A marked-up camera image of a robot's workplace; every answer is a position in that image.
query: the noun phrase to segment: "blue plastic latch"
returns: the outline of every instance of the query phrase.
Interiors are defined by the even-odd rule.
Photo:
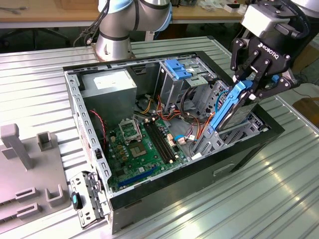
[[[271,80],[275,83],[277,83],[279,81],[280,76],[279,75],[274,75],[272,76]]]
[[[180,64],[177,60],[165,60],[165,65],[169,68],[169,70],[175,75],[176,79],[182,80],[186,78],[192,77],[191,73],[188,73],[182,64]]]
[[[209,125],[216,130],[222,120],[227,116],[231,108],[239,102],[239,98],[243,90],[246,90],[252,86],[252,81],[240,81],[238,82],[232,91],[228,94],[225,102],[220,110],[215,114]]]

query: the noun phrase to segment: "label sticker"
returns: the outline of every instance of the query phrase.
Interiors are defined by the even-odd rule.
[[[125,84],[129,83],[129,78],[125,71],[117,71],[94,78],[94,83],[101,90],[115,86],[125,86]]]

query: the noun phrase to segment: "aluminum table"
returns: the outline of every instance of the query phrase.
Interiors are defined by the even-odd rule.
[[[137,57],[205,51],[229,75],[230,53],[207,37],[136,42]],[[20,138],[57,135],[65,175],[89,170],[78,137],[63,66],[94,63],[90,47],[0,55],[0,124],[16,123]],[[318,89],[309,94],[319,94]],[[283,98],[262,107],[285,132],[243,169],[116,235],[105,221],[83,231],[73,207],[0,235],[0,238],[318,238],[319,138]]]

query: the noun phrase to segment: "red wire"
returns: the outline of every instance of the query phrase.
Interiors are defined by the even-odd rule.
[[[92,111],[90,110],[91,113],[95,114],[99,119],[100,119],[100,122],[101,122],[101,125],[102,125],[102,129],[103,129],[103,147],[104,147],[104,150],[106,149],[106,133],[105,133],[105,127],[104,127],[104,123],[103,123],[103,120],[102,118],[99,116],[98,113],[96,113],[95,111]]]

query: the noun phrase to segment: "metal bracket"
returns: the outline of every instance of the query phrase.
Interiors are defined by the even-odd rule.
[[[83,229],[107,218],[111,208],[106,198],[105,191],[101,190],[101,182],[96,173],[81,172],[71,178],[71,187],[78,193],[83,207],[78,210],[78,217]]]

